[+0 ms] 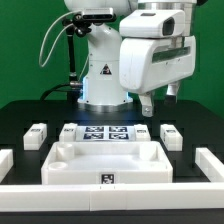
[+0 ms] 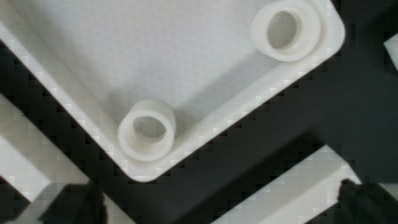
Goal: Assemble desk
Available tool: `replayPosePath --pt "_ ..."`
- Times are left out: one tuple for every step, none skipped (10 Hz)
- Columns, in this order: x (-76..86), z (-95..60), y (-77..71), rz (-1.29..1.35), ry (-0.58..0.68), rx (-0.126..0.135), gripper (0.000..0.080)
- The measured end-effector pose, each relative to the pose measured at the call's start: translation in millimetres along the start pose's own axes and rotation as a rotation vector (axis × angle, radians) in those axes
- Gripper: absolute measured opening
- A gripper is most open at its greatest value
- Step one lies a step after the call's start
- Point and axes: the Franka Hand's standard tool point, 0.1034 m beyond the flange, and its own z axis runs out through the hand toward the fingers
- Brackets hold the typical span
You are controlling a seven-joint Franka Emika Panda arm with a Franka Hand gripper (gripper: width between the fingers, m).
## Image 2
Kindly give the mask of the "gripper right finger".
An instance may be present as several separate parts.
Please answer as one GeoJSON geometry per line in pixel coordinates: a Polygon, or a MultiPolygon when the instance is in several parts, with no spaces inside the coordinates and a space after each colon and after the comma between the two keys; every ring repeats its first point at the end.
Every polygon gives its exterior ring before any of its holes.
{"type": "Polygon", "coordinates": [[[398,224],[398,199],[380,184],[341,181],[336,224],[398,224]]]}

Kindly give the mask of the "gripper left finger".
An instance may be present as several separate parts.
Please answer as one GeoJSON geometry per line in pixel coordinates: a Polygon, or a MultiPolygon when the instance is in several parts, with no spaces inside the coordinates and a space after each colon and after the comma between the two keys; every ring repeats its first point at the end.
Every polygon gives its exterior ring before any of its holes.
{"type": "Polygon", "coordinates": [[[107,224],[105,196],[92,183],[64,187],[39,221],[43,224],[107,224]]]}

